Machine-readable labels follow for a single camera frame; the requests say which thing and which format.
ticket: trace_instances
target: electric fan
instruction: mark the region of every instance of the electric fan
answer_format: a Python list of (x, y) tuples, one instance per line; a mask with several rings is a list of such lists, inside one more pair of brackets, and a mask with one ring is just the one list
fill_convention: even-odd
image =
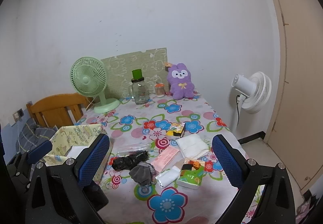
[(94, 107), (96, 113), (107, 113), (119, 106), (119, 100), (105, 98), (108, 73), (102, 61), (93, 57), (82, 57), (73, 64), (70, 77), (75, 90), (81, 95), (100, 97), (100, 103)]
[[(237, 96), (238, 122), (241, 108), (249, 114), (255, 114), (267, 103), (271, 93), (271, 80), (262, 72), (256, 72), (249, 78), (236, 74), (232, 87), (241, 94)], [(233, 123), (232, 131), (236, 130), (238, 122)]]

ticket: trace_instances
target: pink packet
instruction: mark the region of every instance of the pink packet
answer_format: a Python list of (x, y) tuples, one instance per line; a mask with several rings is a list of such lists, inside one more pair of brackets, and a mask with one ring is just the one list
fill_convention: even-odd
[(159, 154), (158, 157), (156, 157), (154, 161), (151, 162), (151, 164), (158, 172), (161, 172), (178, 151), (179, 149), (169, 145), (162, 153)]

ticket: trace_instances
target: purple plush toy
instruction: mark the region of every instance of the purple plush toy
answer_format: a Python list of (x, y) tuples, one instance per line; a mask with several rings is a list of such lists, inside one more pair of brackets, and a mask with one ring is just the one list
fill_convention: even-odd
[(191, 73), (185, 64), (173, 64), (168, 68), (167, 81), (171, 84), (170, 92), (174, 100), (194, 97), (194, 84), (191, 82)]

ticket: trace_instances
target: plaid cushion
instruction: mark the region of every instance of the plaid cushion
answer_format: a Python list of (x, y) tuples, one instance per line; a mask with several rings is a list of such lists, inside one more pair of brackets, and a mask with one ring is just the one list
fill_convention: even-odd
[(17, 152), (27, 152), (40, 145), (42, 142), (51, 139), (57, 130), (53, 128), (40, 127), (33, 118), (29, 118), (19, 134), (16, 142)]

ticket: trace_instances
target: clear plastic bag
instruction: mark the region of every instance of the clear plastic bag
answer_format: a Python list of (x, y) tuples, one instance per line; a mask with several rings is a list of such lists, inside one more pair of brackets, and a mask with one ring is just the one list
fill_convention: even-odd
[(137, 151), (152, 151), (151, 145), (147, 143), (132, 144), (127, 146), (122, 146), (119, 148), (118, 156), (127, 156), (129, 154), (135, 153)]

